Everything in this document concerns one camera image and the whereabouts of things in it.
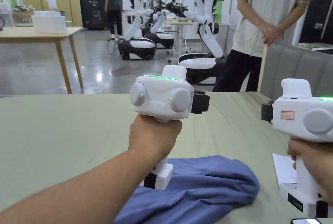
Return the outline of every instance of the green indicator light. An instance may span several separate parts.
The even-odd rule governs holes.
[[[333,102],[333,97],[321,97],[320,100],[324,102]]]
[[[152,77],[152,78],[159,78],[159,79],[165,79],[165,80],[172,80],[172,81],[178,81],[178,80],[175,79],[175,78],[167,78],[167,77],[162,77],[162,76],[149,76],[149,77]]]

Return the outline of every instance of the blue cloth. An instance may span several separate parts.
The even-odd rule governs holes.
[[[115,224],[214,224],[259,193],[254,173],[239,160],[212,156],[168,163],[174,173],[166,190],[137,188]]]

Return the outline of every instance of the red label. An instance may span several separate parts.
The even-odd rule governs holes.
[[[295,119],[294,111],[281,111],[281,119],[293,121]]]

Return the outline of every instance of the white handheld controller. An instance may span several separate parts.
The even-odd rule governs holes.
[[[313,97],[301,79],[281,82],[282,97],[262,105],[262,119],[293,137],[311,142],[333,142],[333,98]],[[333,209],[321,200],[318,185],[297,157],[297,184],[284,183],[280,194],[309,218],[332,218]]]
[[[144,75],[130,89],[135,112],[155,117],[160,123],[188,117],[192,111],[194,88],[186,82],[186,69],[167,65],[162,76]],[[165,190],[172,177],[173,165],[162,160],[141,186]]]

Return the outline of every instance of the green tabletop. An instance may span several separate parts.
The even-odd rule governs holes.
[[[288,136],[261,121],[260,107],[268,99],[258,93],[209,95],[209,112],[183,120],[169,157],[239,159],[261,186],[251,206],[218,223],[289,224],[302,217],[278,193],[272,154],[286,154]],[[125,151],[136,116],[128,95],[1,98],[0,112],[0,211]]]

